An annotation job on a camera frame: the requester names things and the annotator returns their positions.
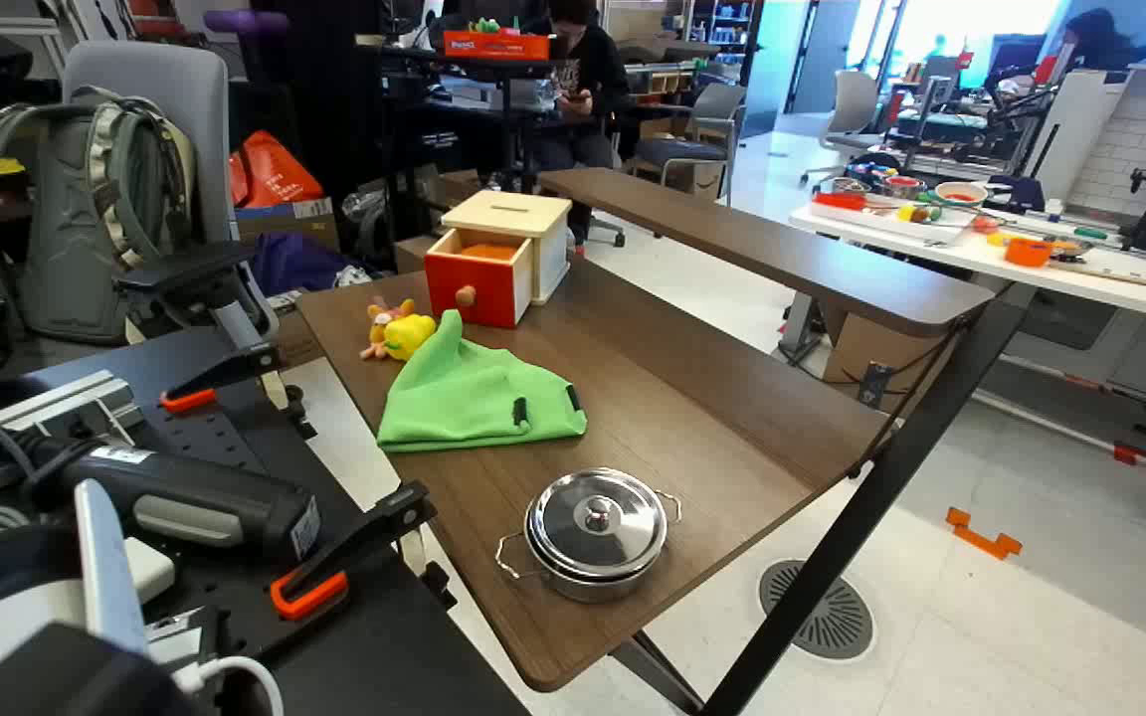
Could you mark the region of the grey backpack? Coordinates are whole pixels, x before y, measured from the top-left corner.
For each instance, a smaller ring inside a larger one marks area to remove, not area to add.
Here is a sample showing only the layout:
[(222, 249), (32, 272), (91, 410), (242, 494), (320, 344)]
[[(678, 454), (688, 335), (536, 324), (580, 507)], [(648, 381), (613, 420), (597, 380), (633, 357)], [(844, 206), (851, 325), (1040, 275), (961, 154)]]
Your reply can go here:
[(119, 344), (119, 284), (190, 243), (186, 133), (148, 97), (79, 88), (70, 105), (0, 109), (0, 158), (32, 181), (27, 258), (15, 275), (27, 332)]

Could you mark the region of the black orange clamp rear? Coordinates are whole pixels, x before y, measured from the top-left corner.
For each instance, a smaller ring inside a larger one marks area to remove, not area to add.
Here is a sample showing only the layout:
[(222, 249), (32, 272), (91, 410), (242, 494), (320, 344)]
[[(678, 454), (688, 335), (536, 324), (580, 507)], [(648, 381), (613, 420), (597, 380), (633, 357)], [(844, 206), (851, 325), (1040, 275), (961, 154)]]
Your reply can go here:
[(206, 405), (218, 404), (218, 390), (222, 390), (222, 386), (261, 380), (261, 374), (267, 374), (270, 368), (276, 368), (276, 356), (270, 356), (270, 351), (229, 356), (229, 357), (202, 368), (197, 380), (162, 390), (162, 396), (160, 396), (160, 405), (162, 405), (173, 420), (198, 413), (198, 410), (206, 410)]

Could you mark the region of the cream wooden drawer box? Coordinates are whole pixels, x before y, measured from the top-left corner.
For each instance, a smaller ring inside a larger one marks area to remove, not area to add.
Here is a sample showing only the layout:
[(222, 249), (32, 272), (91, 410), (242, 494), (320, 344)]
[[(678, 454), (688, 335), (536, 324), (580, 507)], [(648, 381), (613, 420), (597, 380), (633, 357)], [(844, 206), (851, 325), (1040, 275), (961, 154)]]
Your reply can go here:
[(448, 229), (532, 243), (532, 302), (548, 302), (568, 275), (568, 199), (479, 193), (442, 214)]

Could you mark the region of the person in black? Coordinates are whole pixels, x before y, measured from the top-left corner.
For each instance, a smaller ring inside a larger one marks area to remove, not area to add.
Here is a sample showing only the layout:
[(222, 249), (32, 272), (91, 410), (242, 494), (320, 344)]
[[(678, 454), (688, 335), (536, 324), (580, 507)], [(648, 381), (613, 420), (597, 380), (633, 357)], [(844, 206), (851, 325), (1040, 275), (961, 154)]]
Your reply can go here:
[(532, 0), (528, 30), (555, 38), (558, 59), (574, 67), (558, 120), (532, 136), (532, 165), (540, 170), (617, 169), (613, 120), (629, 109), (629, 77), (597, 0)]

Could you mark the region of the round floor drain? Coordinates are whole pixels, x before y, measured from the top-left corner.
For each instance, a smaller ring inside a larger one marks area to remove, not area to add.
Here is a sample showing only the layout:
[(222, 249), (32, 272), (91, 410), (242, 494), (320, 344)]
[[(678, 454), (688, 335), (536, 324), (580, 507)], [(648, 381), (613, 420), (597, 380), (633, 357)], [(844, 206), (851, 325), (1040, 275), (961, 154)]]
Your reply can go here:
[[(800, 560), (767, 564), (762, 575), (762, 608), (772, 612), (798, 577)], [(835, 580), (794, 638), (798, 649), (819, 662), (855, 662), (872, 649), (872, 640), (872, 608), (848, 580)]]

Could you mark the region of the black orange clamp front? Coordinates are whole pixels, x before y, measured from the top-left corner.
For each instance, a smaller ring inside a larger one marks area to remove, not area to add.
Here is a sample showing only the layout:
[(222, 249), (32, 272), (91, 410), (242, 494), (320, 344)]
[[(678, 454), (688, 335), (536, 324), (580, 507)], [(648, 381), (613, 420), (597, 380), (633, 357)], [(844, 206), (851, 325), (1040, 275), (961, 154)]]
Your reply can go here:
[(345, 532), (323, 547), (310, 560), (267, 587), (270, 608), (283, 620), (310, 620), (351, 595), (351, 564), (371, 548), (389, 548), (434, 519), (430, 494), (405, 483), (377, 499)]

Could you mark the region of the grey office chair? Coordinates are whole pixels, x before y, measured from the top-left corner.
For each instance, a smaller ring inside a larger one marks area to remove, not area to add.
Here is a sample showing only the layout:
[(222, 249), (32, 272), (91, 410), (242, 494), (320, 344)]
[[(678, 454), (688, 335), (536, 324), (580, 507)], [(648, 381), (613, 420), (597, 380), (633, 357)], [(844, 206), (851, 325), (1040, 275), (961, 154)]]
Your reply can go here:
[(280, 319), (231, 205), (229, 66), (182, 43), (84, 42), (70, 55), (64, 100), (91, 116), (96, 221), (129, 319), (145, 335), (218, 324), (241, 351), (264, 351)]

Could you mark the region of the black table leg frame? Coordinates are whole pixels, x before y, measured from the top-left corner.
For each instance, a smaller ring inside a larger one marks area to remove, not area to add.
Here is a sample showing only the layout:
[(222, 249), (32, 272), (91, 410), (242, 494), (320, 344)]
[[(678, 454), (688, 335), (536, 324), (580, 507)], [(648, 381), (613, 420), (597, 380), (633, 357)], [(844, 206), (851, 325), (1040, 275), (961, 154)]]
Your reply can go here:
[(904, 487), (920, 473), (957, 413), (973, 404), (977, 386), (1007, 351), (1030, 302), (1035, 287), (1005, 287), (981, 311), (981, 319), (953, 340), (953, 356), (941, 361), (941, 380), (930, 386), (920, 386), (920, 405), (884, 441), (876, 470), (859, 483), (839, 519), (815, 540), (811, 557), (800, 564), (798, 580), (737, 652), (711, 697), (698, 697), (694, 685), (678, 673), (678, 665), (646, 633), (633, 633), (613, 652), (613, 662), (684, 716), (741, 716), (757, 689), (772, 675), (779, 657), (794, 649), (803, 620), (819, 608), (823, 595), (844, 577), (844, 568), (876, 532), (884, 512), (897, 507)]

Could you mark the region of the green cloth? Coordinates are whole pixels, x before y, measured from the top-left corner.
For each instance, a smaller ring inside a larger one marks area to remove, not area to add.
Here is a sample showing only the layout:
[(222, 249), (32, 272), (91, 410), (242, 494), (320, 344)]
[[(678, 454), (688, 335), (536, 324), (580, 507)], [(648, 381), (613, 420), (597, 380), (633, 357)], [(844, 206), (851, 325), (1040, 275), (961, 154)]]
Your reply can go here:
[(377, 445), (448, 454), (564, 441), (591, 429), (576, 386), (514, 351), (466, 340), (458, 311), (414, 351), (388, 390)]

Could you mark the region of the orange drawer with knob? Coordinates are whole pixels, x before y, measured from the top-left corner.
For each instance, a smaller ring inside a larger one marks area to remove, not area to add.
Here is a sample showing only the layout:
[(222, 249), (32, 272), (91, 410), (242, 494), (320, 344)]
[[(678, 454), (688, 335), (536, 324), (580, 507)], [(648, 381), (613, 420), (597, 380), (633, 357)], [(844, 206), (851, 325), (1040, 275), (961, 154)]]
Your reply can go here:
[(434, 311), (479, 325), (518, 325), (532, 302), (532, 249), (487, 233), (448, 233), (426, 255)]

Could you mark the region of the white work table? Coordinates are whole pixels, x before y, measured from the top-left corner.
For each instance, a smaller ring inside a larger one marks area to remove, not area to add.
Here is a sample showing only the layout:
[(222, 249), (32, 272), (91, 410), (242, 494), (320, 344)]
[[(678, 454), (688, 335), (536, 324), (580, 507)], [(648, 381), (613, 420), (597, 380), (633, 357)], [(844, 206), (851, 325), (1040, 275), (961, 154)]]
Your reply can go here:
[(1070, 235), (1068, 229), (1035, 233), (1027, 221), (884, 197), (867, 197), (859, 206), (811, 199), (794, 211), (794, 225), (859, 249), (1146, 313), (1146, 255)]

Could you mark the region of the black orange clamp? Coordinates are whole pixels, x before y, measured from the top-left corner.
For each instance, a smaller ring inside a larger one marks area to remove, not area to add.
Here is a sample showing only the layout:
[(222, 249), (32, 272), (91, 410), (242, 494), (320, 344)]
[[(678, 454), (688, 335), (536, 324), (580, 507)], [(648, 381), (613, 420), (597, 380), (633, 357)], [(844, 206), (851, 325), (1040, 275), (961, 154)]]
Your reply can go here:
[(202, 368), (197, 380), (162, 390), (162, 396), (160, 396), (160, 405), (162, 405), (173, 420), (198, 413), (198, 410), (206, 410), (206, 405), (218, 404), (218, 390), (222, 390), (222, 386), (261, 380), (261, 374), (267, 374), (270, 368), (276, 368), (276, 356), (270, 356), (270, 351), (229, 356), (229, 357)]
[(345, 532), (323, 547), (310, 560), (267, 587), (270, 608), (283, 620), (310, 620), (351, 595), (351, 564), (371, 548), (389, 548), (434, 519), (430, 494), (405, 483), (377, 499)]

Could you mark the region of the orange bin on desk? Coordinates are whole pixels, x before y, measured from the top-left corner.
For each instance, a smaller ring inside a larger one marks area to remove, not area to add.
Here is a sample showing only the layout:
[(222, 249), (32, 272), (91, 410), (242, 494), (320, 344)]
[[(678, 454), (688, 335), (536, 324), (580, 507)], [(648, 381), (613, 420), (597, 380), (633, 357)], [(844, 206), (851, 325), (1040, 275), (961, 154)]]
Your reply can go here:
[(532, 34), (448, 34), (442, 51), (449, 59), (544, 66), (548, 42)]

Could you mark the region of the stainless steel lidded pot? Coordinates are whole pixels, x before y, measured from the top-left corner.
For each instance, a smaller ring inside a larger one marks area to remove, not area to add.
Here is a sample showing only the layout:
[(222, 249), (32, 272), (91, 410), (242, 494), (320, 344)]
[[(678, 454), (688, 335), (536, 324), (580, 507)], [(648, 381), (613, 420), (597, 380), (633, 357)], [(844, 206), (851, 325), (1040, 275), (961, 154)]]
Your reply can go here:
[(666, 560), (673, 523), (673, 494), (600, 466), (555, 477), (522, 510), (518, 540), (564, 603), (623, 603)]

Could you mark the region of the black handheld device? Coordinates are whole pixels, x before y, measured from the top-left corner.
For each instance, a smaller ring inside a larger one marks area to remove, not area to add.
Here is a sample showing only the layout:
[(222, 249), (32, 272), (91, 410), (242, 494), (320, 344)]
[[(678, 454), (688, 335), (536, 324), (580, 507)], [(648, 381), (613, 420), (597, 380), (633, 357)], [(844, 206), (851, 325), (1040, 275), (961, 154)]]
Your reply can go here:
[(131, 528), (202, 548), (304, 560), (323, 538), (320, 499), (295, 483), (136, 445), (50, 445), (27, 499), (60, 507), (79, 483)]

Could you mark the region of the orange bag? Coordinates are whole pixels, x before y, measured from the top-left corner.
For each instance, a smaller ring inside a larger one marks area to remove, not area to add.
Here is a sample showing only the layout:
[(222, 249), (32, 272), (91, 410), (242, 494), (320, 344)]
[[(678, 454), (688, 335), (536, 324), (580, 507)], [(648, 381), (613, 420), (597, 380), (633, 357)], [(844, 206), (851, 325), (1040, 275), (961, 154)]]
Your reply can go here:
[(320, 199), (323, 184), (270, 133), (251, 133), (229, 158), (234, 206), (288, 206)]

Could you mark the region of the orange floor bracket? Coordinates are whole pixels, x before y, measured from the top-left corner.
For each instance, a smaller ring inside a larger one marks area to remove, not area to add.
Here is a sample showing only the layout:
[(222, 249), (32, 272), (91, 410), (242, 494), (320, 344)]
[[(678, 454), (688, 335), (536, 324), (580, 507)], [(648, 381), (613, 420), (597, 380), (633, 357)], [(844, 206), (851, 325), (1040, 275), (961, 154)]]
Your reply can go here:
[(981, 548), (981, 553), (987, 553), (987, 557), (995, 557), (995, 560), (1007, 560), (1007, 557), (1019, 557), (1022, 553), (1022, 540), (1019, 538), (1011, 538), (1011, 532), (981, 532), (977, 526), (973, 526), (973, 512), (969, 510), (949, 510), (949, 526), (953, 526), (953, 532), (961, 538), (961, 540), (969, 540), (973, 548)]

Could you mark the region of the cardboard box under table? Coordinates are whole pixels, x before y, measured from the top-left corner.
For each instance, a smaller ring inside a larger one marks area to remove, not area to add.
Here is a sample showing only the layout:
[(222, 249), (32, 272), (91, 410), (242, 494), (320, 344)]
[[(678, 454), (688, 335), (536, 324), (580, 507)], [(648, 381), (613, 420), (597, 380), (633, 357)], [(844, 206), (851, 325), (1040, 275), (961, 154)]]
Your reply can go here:
[(863, 400), (904, 400), (941, 356), (945, 335), (904, 335), (897, 325), (848, 313), (830, 356), (823, 381)]

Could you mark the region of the yellow plush toy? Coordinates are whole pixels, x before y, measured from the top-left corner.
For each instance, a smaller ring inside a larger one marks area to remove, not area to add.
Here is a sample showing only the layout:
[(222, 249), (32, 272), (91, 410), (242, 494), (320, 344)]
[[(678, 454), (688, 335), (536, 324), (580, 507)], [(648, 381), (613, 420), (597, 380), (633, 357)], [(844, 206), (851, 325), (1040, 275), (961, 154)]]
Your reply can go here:
[(365, 307), (365, 319), (371, 332), (361, 356), (373, 361), (381, 357), (405, 361), (437, 332), (437, 324), (424, 313), (412, 298), (404, 298), (398, 307), (373, 298)]

